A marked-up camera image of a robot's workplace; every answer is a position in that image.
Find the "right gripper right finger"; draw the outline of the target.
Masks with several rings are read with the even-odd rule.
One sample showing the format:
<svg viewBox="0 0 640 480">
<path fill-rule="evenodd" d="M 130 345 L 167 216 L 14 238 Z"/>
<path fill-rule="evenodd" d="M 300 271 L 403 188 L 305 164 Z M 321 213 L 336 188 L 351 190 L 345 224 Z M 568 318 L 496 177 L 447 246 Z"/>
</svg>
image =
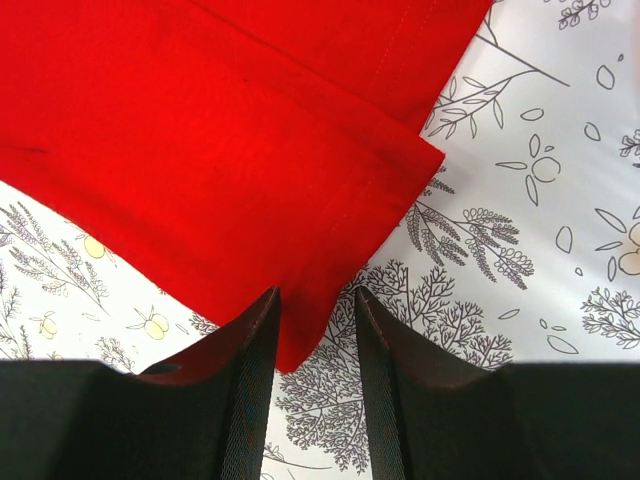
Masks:
<svg viewBox="0 0 640 480">
<path fill-rule="evenodd" d="M 487 371 L 355 294 L 376 479 L 635 479 L 635 363 L 515 363 Z"/>
</svg>

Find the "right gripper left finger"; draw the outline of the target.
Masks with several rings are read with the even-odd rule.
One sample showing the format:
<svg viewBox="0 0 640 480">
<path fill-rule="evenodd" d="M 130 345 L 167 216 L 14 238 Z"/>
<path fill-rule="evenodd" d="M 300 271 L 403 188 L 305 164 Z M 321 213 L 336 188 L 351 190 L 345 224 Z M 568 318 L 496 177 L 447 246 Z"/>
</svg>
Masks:
<svg viewBox="0 0 640 480">
<path fill-rule="evenodd" d="M 280 309 L 271 288 L 136 375 L 97 361 L 3 362 L 2 477 L 258 478 Z"/>
</svg>

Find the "red t-shirt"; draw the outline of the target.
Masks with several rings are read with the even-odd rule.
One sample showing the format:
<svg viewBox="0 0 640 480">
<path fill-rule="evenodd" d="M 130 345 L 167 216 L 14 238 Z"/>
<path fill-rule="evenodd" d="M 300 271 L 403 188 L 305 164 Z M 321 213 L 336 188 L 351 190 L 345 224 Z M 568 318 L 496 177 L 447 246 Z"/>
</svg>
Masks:
<svg viewBox="0 0 640 480">
<path fill-rule="evenodd" d="M 1 178 L 218 324 L 278 287 L 292 372 L 439 169 L 489 7 L 5 1 Z"/>
</svg>

